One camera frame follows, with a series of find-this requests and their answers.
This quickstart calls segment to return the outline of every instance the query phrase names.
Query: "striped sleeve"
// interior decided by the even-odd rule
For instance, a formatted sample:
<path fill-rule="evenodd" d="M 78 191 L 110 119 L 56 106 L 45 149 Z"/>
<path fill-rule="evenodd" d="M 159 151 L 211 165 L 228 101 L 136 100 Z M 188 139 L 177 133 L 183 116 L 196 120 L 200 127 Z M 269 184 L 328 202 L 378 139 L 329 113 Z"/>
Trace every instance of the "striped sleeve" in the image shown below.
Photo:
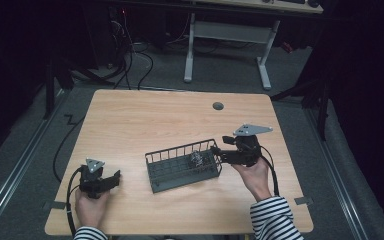
<path fill-rule="evenodd" d="M 108 240 L 108 238 L 99 229 L 93 227 L 81 227 L 77 229 L 74 240 Z"/>
<path fill-rule="evenodd" d="M 257 240 L 304 239 L 293 224 L 293 215 L 283 197 L 251 205 L 251 221 Z"/>

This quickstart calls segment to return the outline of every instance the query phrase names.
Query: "person's left hand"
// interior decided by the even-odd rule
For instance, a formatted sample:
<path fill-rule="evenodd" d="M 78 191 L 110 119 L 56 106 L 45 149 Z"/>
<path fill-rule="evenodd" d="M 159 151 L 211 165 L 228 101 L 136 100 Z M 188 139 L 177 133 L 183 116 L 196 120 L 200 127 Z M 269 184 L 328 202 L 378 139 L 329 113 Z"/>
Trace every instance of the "person's left hand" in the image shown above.
<path fill-rule="evenodd" d="M 104 192 L 99 199 L 92 199 L 86 192 L 76 190 L 76 214 L 81 226 L 99 228 L 105 215 L 110 192 Z"/>

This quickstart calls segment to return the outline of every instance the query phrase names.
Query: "gray carpet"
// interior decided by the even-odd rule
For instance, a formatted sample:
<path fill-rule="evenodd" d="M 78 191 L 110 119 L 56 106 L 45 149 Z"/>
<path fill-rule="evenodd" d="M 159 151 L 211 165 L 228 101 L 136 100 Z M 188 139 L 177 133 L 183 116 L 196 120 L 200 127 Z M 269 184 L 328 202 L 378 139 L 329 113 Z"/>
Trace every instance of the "gray carpet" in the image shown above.
<path fill-rule="evenodd" d="M 136 46 L 137 51 L 144 46 Z M 287 54 L 274 48 L 267 62 L 273 88 L 264 91 L 255 66 L 253 55 L 260 46 L 233 51 L 229 47 L 218 48 L 211 54 L 196 54 L 194 79 L 183 83 L 185 50 L 167 48 L 165 51 L 150 47 L 145 53 L 152 56 L 153 68 L 142 83 L 142 89 L 149 87 L 180 89 L 189 91 L 265 93 L 274 95 L 292 87 L 305 64 L 311 49 L 297 50 Z M 130 86 L 136 87 L 139 79 L 151 66 L 150 60 L 140 53 L 133 55 L 133 65 L 129 73 Z M 97 73 L 105 74 L 101 69 Z M 64 136 L 72 128 L 67 124 L 66 114 L 72 121 L 81 119 L 88 108 L 93 92 L 102 86 L 90 82 L 76 82 L 76 87 L 55 114 L 55 118 L 40 142 L 32 162 L 12 198 L 0 216 L 0 239 L 70 239 L 53 237 L 44 232 L 49 209 L 44 209 L 48 201 L 56 195 L 59 183 L 52 173 L 52 161 Z M 119 88 L 126 89 L 122 82 Z M 12 132 L 0 149 L 0 187 L 3 185 L 29 139 L 39 126 L 44 115 L 44 91 L 34 104 L 24 113 L 12 128 Z M 306 239 L 354 239 L 335 189 L 328 177 L 324 156 L 318 139 L 312 133 L 305 111 L 299 98 L 287 98 L 274 102 L 275 111 L 282 127 L 290 155 L 293 160 L 304 195 L 314 201 L 309 206 L 314 222 L 314 230 L 305 234 Z M 65 166 L 75 144 L 80 126 L 69 135 L 57 158 L 57 172 L 64 173 Z M 384 216 L 364 177 L 359 172 L 350 153 L 340 126 L 337 123 L 332 105 L 326 126 L 327 144 L 338 169 L 349 187 L 350 195 L 361 214 L 362 222 L 369 239 L 384 239 Z"/>

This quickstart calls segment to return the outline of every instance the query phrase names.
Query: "dark background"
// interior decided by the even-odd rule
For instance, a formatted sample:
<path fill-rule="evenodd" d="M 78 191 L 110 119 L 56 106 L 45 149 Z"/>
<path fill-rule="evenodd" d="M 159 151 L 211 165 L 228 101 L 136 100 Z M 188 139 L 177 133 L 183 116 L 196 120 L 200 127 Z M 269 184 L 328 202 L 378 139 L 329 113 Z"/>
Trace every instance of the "dark background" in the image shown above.
<path fill-rule="evenodd" d="M 321 32 L 318 24 L 284 21 L 275 45 L 315 47 L 298 85 L 322 79 L 333 65 L 328 72 L 330 98 L 355 159 L 384 209 L 384 1 L 325 1 L 322 6 L 326 16 L 352 18 L 352 23 L 327 25 Z M 132 26 L 133 37 L 161 47 L 169 40 L 165 31 L 176 35 L 186 18 L 165 11 L 134 9 L 130 13 L 128 17 L 136 17 L 137 23 Z M 143 14 L 148 14 L 146 20 L 137 18 Z M 90 24 L 85 9 L 77 5 L 0 1 L 0 144 L 43 85 L 53 53 L 85 68 L 106 64 L 111 58 L 100 55 L 105 54 L 105 48 L 99 49 L 107 40 L 96 39 Z M 338 52 L 339 57 L 331 61 Z"/>

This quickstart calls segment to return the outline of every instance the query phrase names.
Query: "small object in basket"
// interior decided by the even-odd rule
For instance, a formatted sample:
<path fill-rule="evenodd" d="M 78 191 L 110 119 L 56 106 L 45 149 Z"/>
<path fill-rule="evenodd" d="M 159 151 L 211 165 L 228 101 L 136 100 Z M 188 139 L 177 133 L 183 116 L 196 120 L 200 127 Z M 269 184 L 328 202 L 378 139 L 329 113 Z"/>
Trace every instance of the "small object in basket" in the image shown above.
<path fill-rule="evenodd" d="M 191 153 L 191 161 L 196 164 L 196 167 L 200 167 L 203 164 L 202 156 L 196 150 Z"/>

